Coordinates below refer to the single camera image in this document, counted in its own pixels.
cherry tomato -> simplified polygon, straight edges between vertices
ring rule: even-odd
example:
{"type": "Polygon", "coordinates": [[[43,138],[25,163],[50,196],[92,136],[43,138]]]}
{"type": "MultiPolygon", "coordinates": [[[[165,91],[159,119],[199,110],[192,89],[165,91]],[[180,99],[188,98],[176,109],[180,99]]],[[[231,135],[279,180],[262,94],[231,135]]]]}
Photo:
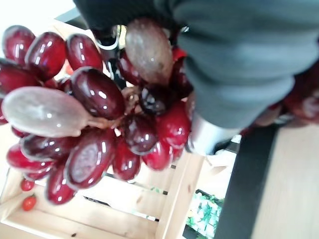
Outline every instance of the cherry tomato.
{"type": "Polygon", "coordinates": [[[26,180],[25,178],[21,181],[20,187],[22,191],[30,191],[32,188],[34,188],[34,182],[26,180]]]}
{"type": "Polygon", "coordinates": [[[30,211],[34,208],[35,204],[36,204],[35,195],[29,196],[25,198],[24,201],[22,202],[22,209],[26,212],[30,211]]]}

wooden crate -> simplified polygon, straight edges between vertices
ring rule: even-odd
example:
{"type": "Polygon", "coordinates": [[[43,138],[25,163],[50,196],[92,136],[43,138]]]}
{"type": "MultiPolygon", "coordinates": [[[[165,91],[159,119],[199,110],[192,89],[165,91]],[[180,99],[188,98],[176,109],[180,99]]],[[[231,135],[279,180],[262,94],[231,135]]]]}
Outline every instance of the wooden crate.
{"type": "MultiPolygon", "coordinates": [[[[8,142],[1,148],[3,170],[5,152],[17,139],[8,125],[0,127],[0,135],[8,142]]],[[[95,187],[80,190],[71,202],[62,206],[46,201],[45,181],[38,182],[31,192],[22,192],[19,186],[22,174],[9,169],[0,197],[0,222],[43,238],[64,239],[73,234],[77,239],[180,238],[203,161],[204,157],[184,152],[176,165],[163,172],[151,171],[143,165],[131,184],[113,178],[110,169],[95,187]],[[33,193],[38,202],[34,210],[24,212],[21,203],[33,193]]],[[[2,233],[0,238],[17,238],[2,233]]]]}

dark grape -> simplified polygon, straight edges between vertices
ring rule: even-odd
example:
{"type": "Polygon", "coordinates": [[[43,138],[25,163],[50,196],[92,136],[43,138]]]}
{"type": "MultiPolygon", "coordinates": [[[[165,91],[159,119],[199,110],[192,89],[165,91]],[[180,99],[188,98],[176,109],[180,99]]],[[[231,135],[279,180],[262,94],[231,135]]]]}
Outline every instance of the dark grape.
{"type": "Polygon", "coordinates": [[[193,86],[188,81],[183,64],[184,58],[180,58],[175,62],[169,82],[170,88],[177,93],[180,99],[189,96],[193,91],[193,86]]]}
{"type": "Polygon", "coordinates": [[[75,195],[75,191],[66,184],[64,168],[65,165],[61,164],[53,169],[45,187],[45,197],[50,203],[55,205],[65,204],[75,195]]]}
{"type": "Polygon", "coordinates": [[[122,137],[117,139],[116,156],[112,163],[114,176],[129,181],[135,178],[141,168],[140,157],[133,154],[122,137]]]}
{"type": "Polygon", "coordinates": [[[31,134],[23,138],[20,144],[24,156],[32,160],[63,160],[79,141],[80,137],[49,138],[31,134]]]}
{"type": "Polygon", "coordinates": [[[22,132],[20,130],[17,130],[16,128],[14,127],[11,127],[11,131],[14,133],[15,136],[19,137],[19,138],[24,138],[28,135],[30,135],[29,133],[26,133],[26,132],[22,132]]]}
{"type": "Polygon", "coordinates": [[[70,66],[77,70],[82,66],[91,66],[103,70],[102,57],[90,37],[75,33],[66,40],[66,55],[70,66]]]}
{"type": "Polygon", "coordinates": [[[47,81],[60,72],[65,59],[62,37],[54,32],[45,32],[31,44],[25,56],[25,64],[40,80],[47,81]]]}
{"type": "Polygon", "coordinates": [[[132,85],[143,86],[146,83],[129,61],[125,49],[122,49],[120,52],[119,59],[117,60],[117,67],[121,76],[132,85]]]}
{"type": "Polygon", "coordinates": [[[40,86],[37,79],[17,63],[0,58],[0,98],[24,86],[40,86]]]}
{"type": "Polygon", "coordinates": [[[126,116],[123,127],[125,141],[135,154],[149,152],[158,140],[153,121],[143,115],[126,116]]]}
{"type": "Polygon", "coordinates": [[[26,173],[36,173],[42,170],[45,171],[48,167],[51,167],[54,164],[53,161],[31,161],[22,154],[19,144],[15,144],[9,149],[6,159],[11,167],[26,173]]]}
{"type": "Polygon", "coordinates": [[[70,187],[89,188],[97,184],[115,157],[116,136],[111,129],[93,129],[72,150],[65,168],[70,187]]]}
{"type": "Polygon", "coordinates": [[[187,142],[191,123],[185,110],[185,102],[176,102],[166,114],[157,119],[159,138],[174,148],[182,148],[187,142]]]}
{"type": "Polygon", "coordinates": [[[0,125],[3,125],[8,123],[8,121],[6,121],[5,117],[2,114],[1,106],[2,106],[2,100],[0,99],[0,125]]]}
{"type": "Polygon", "coordinates": [[[159,84],[148,84],[140,94],[140,105],[143,111],[150,115],[162,115],[176,99],[175,93],[159,84]]]}
{"type": "Polygon", "coordinates": [[[46,170],[38,171],[36,173],[24,173],[23,176],[25,179],[29,181],[41,180],[45,178],[46,176],[48,176],[51,173],[53,168],[54,167],[48,167],[46,170]]]}
{"type": "Polygon", "coordinates": [[[25,26],[9,27],[4,31],[2,37],[2,49],[5,57],[24,66],[26,52],[34,39],[32,31],[25,26]]]}
{"type": "Polygon", "coordinates": [[[71,76],[73,96],[93,115],[115,120],[125,111],[125,101],[115,83],[92,67],[71,76]]]}
{"type": "Polygon", "coordinates": [[[319,123],[319,61],[310,69],[295,76],[292,91],[284,98],[284,105],[304,122],[319,123]]]}
{"type": "Polygon", "coordinates": [[[173,57],[163,29],[148,18],[132,21],[127,28],[126,53],[140,76],[148,83],[167,86],[173,57]]]}
{"type": "Polygon", "coordinates": [[[159,141],[149,154],[142,156],[142,160],[153,170],[164,170],[172,163],[173,148],[168,143],[159,141]]]}
{"type": "Polygon", "coordinates": [[[70,77],[65,77],[58,82],[58,89],[72,95],[72,82],[70,77]]]}

red grape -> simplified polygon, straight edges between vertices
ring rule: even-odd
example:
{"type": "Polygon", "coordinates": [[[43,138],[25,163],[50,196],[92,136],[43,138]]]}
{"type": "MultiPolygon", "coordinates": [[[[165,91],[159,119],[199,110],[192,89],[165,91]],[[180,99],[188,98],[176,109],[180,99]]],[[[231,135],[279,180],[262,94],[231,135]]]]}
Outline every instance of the red grape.
{"type": "Polygon", "coordinates": [[[119,137],[117,140],[116,156],[112,166],[114,176],[125,181],[134,179],[140,171],[140,157],[129,150],[128,145],[122,137],[119,137]]]}
{"type": "Polygon", "coordinates": [[[32,160],[63,160],[78,144],[80,137],[49,138],[29,135],[21,140],[22,153],[32,160]]]}
{"type": "Polygon", "coordinates": [[[187,55],[186,52],[184,52],[178,46],[173,47],[172,53],[173,53],[173,61],[174,62],[178,61],[180,58],[183,58],[187,55]]]}
{"type": "Polygon", "coordinates": [[[92,39],[87,35],[80,33],[70,35],[66,40],[66,55],[73,70],[82,66],[103,70],[102,57],[92,39]]]}
{"type": "Polygon", "coordinates": [[[75,189],[97,184],[115,157],[116,136],[111,129],[93,129],[72,150],[65,168],[69,185],[75,189]]]}
{"type": "Polygon", "coordinates": [[[72,95],[72,82],[69,77],[65,77],[58,82],[58,89],[64,91],[68,95],[72,95]]]}
{"type": "Polygon", "coordinates": [[[125,141],[135,154],[149,152],[158,140],[153,121],[143,115],[126,116],[123,126],[125,141]]]}
{"type": "Polygon", "coordinates": [[[293,90],[284,99],[290,112],[305,122],[319,123],[319,61],[296,76],[293,90]]]}
{"type": "Polygon", "coordinates": [[[148,84],[141,91],[140,105],[147,114],[162,115],[175,99],[176,95],[171,89],[159,84],[148,84]]]}
{"type": "Polygon", "coordinates": [[[47,80],[44,83],[44,86],[49,89],[58,89],[59,85],[54,78],[47,80]]]}
{"type": "Polygon", "coordinates": [[[15,144],[9,149],[6,155],[6,159],[11,167],[26,173],[36,173],[42,170],[46,170],[48,167],[54,164],[53,161],[31,161],[22,154],[19,144],[15,144]]]}
{"type": "Polygon", "coordinates": [[[135,19],[128,25],[125,43],[130,62],[145,81],[168,85],[173,57],[167,36],[157,23],[135,19]]]}
{"type": "Polygon", "coordinates": [[[52,168],[54,167],[48,167],[46,170],[38,171],[36,173],[24,173],[23,176],[29,181],[41,180],[51,173],[52,168]]]}
{"type": "Polygon", "coordinates": [[[29,181],[27,179],[23,179],[21,181],[20,187],[21,187],[22,191],[28,192],[28,191],[32,190],[32,188],[34,188],[34,182],[29,181]]]}
{"type": "Polygon", "coordinates": [[[17,63],[0,58],[0,98],[24,86],[40,86],[37,79],[17,63]]]}
{"type": "Polygon", "coordinates": [[[26,132],[22,132],[20,130],[17,130],[16,128],[14,127],[11,127],[11,131],[14,133],[15,136],[19,137],[19,138],[24,138],[26,136],[29,135],[29,133],[26,133],[26,132]]]}
{"type": "Polygon", "coordinates": [[[142,160],[153,170],[164,170],[172,163],[173,148],[168,143],[159,141],[149,154],[142,156],[142,160]]]}
{"type": "Polygon", "coordinates": [[[9,27],[4,31],[2,37],[2,49],[5,57],[24,66],[24,57],[34,39],[32,31],[25,26],[9,27]]]}
{"type": "Polygon", "coordinates": [[[1,107],[2,107],[2,100],[0,99],[0,125],[3,125],[8,123],[8,121],[6,121],[6,119],[4,118],[1,107]]]}
{"type": "Polygon", "coordinates": [[[120,52],[117,67],[121,76],[131,84],[135,86],[143,86],[146,83],[129,61],[125,49],[122,49],[120,52]]]}
{"type": "Polygon", "coordinates": [[[65,59],[62,37],[54,32],[45,32],[31,44],[25,56],[25,64],[39,79],[47,81],[60,72],[65,59]]]}
{"type": "Polygon", "coordinates": [[[6,96],[5,118],[18,130],[46,137],[79,136],[92,116],[73,97],[44,87],[23,87],[6,96]]]}
{"type": "Polygon", "coordinates": [[[180,159],[181,155],[183,154],[184,148],[173,148],[173,162],[180,159]]]}
{"type": "Polygon", "coordinates": [[[125,111],[125,101],[116,84],[92,67],[82,67],[71,76],[73,96],[93,115],[115,120],[125,111]]]}
{"type": "Polygon", "coordinates": [[[65,165],[52,170],[45,187],[45,197],[49,202],[55,205],[61,205],[69,202],[75,195],[75,191],[66,184],[64,178],[65,165]]]}
{"type": "Polygon", "coordinates": [[[180,58],[175,62],[169,83],[170,88],[177,92],[181,99],[187,97],[193,91],[193,86],[185,74],[183,63],[184,58],[180,58]]]}
{"type": "Polygon", "coordinates": [[[34,208],[36,204],[36,197],[34,195],[29,196],[27,198],[24,199],[24,201],[22,202],[22,209],[24,211],[30,211],[34,208]]]}
{"type": "Polygon", "coordinates": [[[185,110],[185,102],[176,102],[166,114],[158,117],[159,138],[174,148],[182,148],[187,142],[191,123],[185,110]]]}

wooden slat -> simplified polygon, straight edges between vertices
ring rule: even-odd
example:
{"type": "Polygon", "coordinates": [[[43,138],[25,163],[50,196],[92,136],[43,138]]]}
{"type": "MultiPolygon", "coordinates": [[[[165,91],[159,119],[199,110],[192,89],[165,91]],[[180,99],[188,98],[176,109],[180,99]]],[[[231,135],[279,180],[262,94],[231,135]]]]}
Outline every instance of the wooden slat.
{"type": "Polygon", "coordinates": [[[204,156],[183,152],[159,220],[156,239],[175,239],[182,236],[204,159],[204,156]]]}
{"type": "Polygon", "coordinates": [[[127,239],[94,227],[89,227],[55,215],[32,210],[19,210],[4,222],[5,224],[46,239],[127,239]]]}
{"type": "Polygon", "coordinates": [[[4,239],[43,239],[20,229],[0,223],[0,238],[4,239]]]}
{"type": "Polygon", "coordinates": [[[40,211],[131,239],[154,238],[157,222],[117,211],[83,197],[75,197],[67,204],[54,206],[44,198],[43,190],[42,186],[34,189],[38,198],[35,207],[40,211]]]}
{"type": "MultiPolygon", "coordinates": [[[[168,191],[174,172],[175,169],[172,168],[164,171],[153,171],[142,163],[141,170],[134,181],[148,189],[158,188],[168,191]]],[[[112,167],[108,169],[107,173],[113,174],[112,167]]]]}
{"type": "Polygon", "coordinates": [[[96,186],[79,193],[124,212],[139,212],[156,218],[160,218],[167,198],[164,194],[107,176],[96,186]]]}
{"type": "Polygon", "coordinates": [[[318,142],[318,126],[280,130],[253,239],[319,238],[318,142]]]}

